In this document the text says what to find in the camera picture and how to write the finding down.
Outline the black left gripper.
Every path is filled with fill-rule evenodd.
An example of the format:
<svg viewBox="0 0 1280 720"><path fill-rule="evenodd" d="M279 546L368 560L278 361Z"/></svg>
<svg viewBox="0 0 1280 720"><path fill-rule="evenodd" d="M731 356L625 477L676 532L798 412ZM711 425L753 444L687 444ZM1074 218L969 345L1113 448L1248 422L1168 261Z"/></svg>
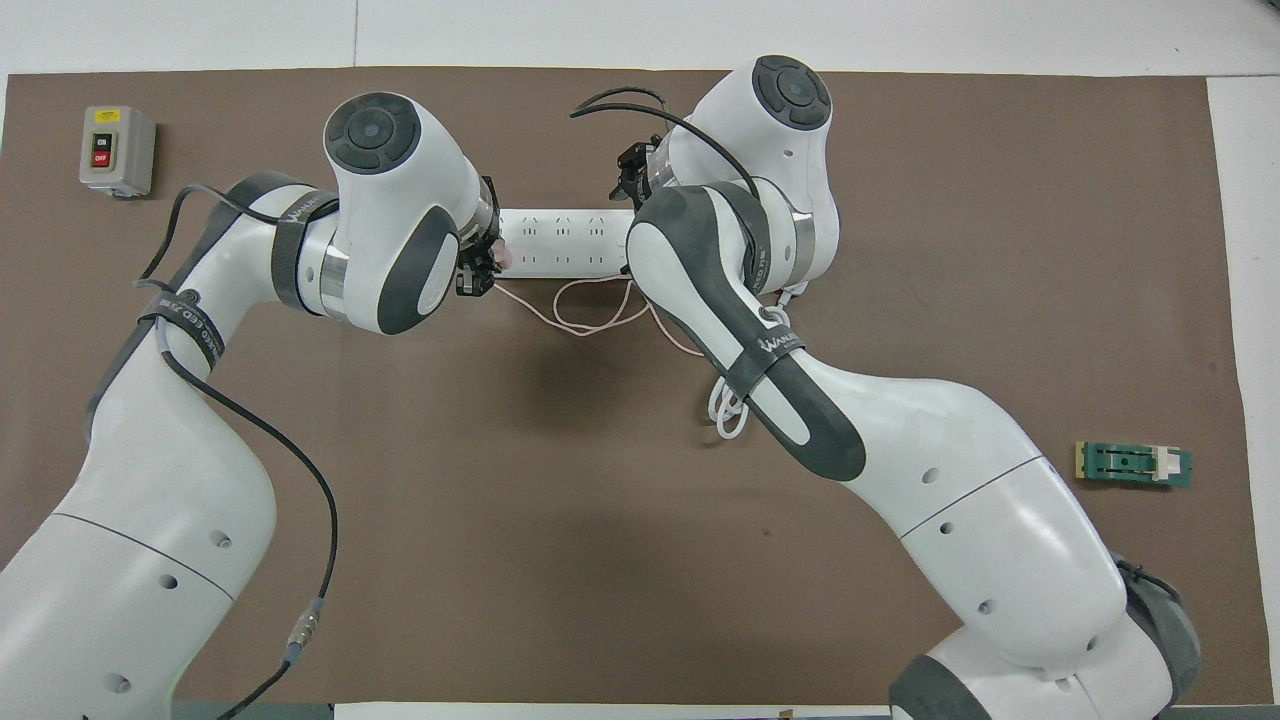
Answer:
<svg viewBox="0 0 1280 720"><path fill-rule="evenodd" d="M460 250L456 272L456 293L458 296L484 296L495 283L497 274L504 270L504 240L497 236L493 242L468 242Z"/></svg>

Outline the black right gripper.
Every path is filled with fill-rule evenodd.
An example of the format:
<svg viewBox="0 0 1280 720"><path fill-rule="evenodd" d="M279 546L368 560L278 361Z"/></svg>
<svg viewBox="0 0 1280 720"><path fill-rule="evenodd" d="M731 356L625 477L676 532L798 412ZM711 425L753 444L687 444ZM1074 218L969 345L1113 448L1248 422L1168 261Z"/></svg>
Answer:
<svg viewBox="0 0 1280 720"><path fill-rule="evenodd" d="M640 205L652 196L652 173L648 164L657 149L657 143L634 143L618 155L617 165L622 173L617 186L609 192L611 201Z"/></svg>

